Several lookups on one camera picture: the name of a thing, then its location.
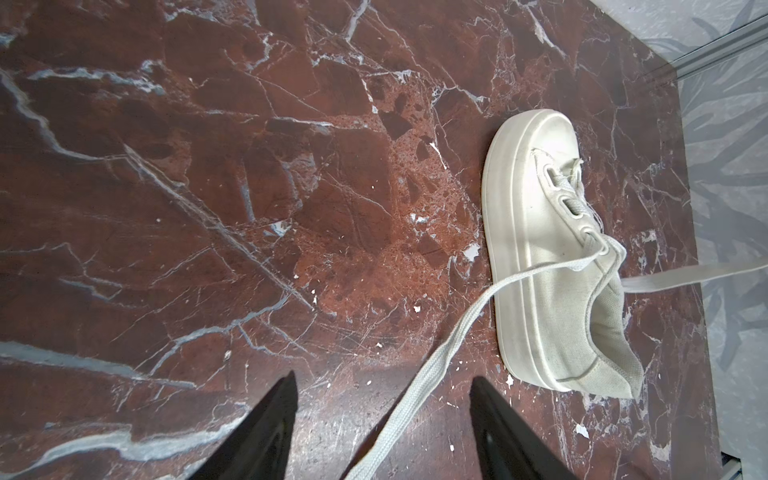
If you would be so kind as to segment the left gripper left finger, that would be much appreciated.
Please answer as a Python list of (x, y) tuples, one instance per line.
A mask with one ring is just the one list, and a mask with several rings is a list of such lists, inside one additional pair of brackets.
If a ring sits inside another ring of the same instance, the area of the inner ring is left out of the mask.
[(289, 373), (276, 382), (190, 479), (284, 479), (297, 410), (296, 377)]

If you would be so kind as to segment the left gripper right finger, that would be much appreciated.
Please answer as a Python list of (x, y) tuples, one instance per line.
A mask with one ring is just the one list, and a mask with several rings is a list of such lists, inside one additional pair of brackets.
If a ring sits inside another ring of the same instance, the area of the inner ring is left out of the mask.
[(576, 479), (484, 377), (472, 381), (470, 415), (484, 479)]

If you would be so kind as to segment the white shoelace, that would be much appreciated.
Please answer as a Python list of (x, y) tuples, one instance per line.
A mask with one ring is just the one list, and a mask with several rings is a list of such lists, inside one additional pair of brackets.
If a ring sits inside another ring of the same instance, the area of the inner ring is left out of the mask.
[[(625, 295), (645, 294), (749, 273), (764, 269), (766, 265), (765, 259), (759, 259), (747, 263), (693, 265), (638, 277), (623, 278), (619, 274), (619, 277)], [(498, 291), (499, 286), (493, 282), (463, 314), (447, 340), (426, 360), (395, 406), (372, 449), (350, 471), (351, 478), (369, 479), (373, 476), (426, 399), (442, 382), (450, 362), (485, 306), (494, 306)]]

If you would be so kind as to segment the cream white sneaker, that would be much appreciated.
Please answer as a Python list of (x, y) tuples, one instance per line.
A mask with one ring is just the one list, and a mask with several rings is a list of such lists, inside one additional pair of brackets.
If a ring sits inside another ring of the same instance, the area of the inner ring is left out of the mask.
[(555, 110), (517, 114), (493, 138), (481, 196), (500, 356), (535, 386), (634, 399), (644, 370), (624, 333), (626, 252), (588, 204), (581, 164)]

